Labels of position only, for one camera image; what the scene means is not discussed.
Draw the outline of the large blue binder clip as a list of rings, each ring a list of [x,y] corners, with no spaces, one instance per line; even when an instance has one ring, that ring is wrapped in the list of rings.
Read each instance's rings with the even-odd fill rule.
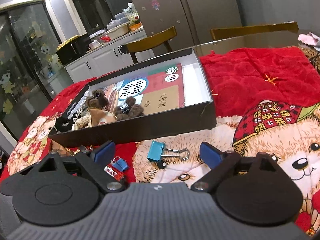
[[[168,165],[167,161],[165,161],[165,158],[178,158],[181,161],[186,161],[189,159],[189,157],[190,152],[188,149],[170,149],[166,147],[165,143],[157,142],[155,140],[151,142],[151,146],[147,154],[148,161],[156,164],[160,170],[165,169]]]

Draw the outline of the small blue binder clip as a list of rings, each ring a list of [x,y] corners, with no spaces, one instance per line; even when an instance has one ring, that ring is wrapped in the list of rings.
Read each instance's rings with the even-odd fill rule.
[[[120,172],[124,172],[129,168],[127,162],[121,157],[114,157],[111,160],[111,165]]]

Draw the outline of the black microwave oven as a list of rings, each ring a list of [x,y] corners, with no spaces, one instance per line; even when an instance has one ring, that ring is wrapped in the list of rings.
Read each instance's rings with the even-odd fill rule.
[[[57,56],[63,66],[77,60],[86,54],[88,46],[92,42],[88,34],[75,35],[60,44],[57,48]]]

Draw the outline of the white mug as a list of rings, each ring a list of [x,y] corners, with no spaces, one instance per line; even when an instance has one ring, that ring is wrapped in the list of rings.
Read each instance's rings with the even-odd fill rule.
[[[100,42],[97,40],[94,40],[89,44],[88,49],[92,50],[92,49],[98,48],[99,46],[101,46]]]

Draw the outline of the beige plastic basin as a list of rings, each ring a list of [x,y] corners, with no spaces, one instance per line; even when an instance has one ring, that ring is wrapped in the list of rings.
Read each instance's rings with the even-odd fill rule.
[[[129,24],[123,23],[109,31],[106,32],[106,35],[110,40],[115,40],[116,38],[122,37],[130,32]]]

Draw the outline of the black scrunchie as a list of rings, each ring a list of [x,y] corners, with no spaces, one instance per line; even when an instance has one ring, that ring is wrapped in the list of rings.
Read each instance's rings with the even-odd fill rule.
[[[73,122],[68,118],[60,116],[59,118],[57,118],[54,127],[60,133],[68,132],[72,130]]]

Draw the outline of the red bear print blanket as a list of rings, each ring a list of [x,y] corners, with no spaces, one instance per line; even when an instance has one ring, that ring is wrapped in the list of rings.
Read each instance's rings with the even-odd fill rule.
[[[100,192],[75,161],[102,144],[52,140],[76,152],[30,164],[15,149],[1,181],[1,239],[319,239],[319,74],[297,47],[199,58],[214,128],[115,143],[129,166],[116,193]],[[153,140],[190,157],[165,158],[160,170],[147,159]],[[190,189],[210,171],[203,142],[242,156],[212,193]]]

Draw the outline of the wooden chair with black cap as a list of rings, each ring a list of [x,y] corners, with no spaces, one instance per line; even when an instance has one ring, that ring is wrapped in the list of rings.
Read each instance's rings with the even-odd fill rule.
[[[160,33],[156,33],[150,37],[146,37],[142,40],[131,42],[120,46],[120,51],[124,54],[130,54],[134,64],[138,63],[136,53],[147,51],[149,49],[156,48],[162,44],[165,46],[168,53],[173,52],[169,41],[177,36],[175,26],[172,26]]]

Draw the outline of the white kitchen cabinet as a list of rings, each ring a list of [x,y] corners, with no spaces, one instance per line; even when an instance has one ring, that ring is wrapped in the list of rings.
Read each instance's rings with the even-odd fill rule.
[[[74,83],[100,77],[133,64],[130,54],[124,54],[120,46],[146,38],[143,27],[108,42],[65,66]]]

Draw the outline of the dark glass sliding door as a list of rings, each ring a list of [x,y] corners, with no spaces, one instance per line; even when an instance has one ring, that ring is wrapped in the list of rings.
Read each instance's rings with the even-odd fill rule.
[[[52,102],[60,38],[44,1],[1,10],[1,123],[14,139]]]

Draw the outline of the small red foil packet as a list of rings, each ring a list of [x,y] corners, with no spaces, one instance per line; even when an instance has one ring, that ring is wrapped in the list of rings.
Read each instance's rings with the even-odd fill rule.
[[[125,179],[125,175],[123,174],[123,172],[119,171],[111,164],[107,164],[104,168],[104,171],[117,181],[123,181]]]

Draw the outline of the black shallow cardboard box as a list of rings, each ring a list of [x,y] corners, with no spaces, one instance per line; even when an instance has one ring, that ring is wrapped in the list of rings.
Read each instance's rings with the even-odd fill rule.
[[[211,129],[213,96],[195,49],[157,56],[88,82],[57,119],[65,147],[116,144]]]

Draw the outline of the brown paper snack packet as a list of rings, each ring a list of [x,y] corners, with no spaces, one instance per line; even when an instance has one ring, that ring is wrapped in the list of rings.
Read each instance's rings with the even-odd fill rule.
[[[104,125],[104,124],[108,124],[116,121],[116,117],[114,116],[114,114],[102,109],[90,108],[89,113],[91,116],[92,127]]]

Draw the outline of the brown fuzzy scrunchie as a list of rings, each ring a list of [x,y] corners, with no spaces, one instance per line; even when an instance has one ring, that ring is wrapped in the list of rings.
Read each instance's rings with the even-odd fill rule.
[[[136,103],[136,99],[132,96],[126,98],[125,102],[117,106],[113,110],[113,114],[117,121],[132,119],[144,115],[144,108]]]
[[[92,95],[86,98],[86,106],[88,108],[107,109],[109,102],[105,98],[105,92],[101,89],[96,89]]]

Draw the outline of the silver double door refrigerator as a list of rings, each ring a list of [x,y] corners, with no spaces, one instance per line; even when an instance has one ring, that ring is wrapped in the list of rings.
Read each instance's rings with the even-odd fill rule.
[[[175,27],[169,41],[179,50],[212,41],[214,28],[242,25],[236,0],[132,0],[147,36]]]

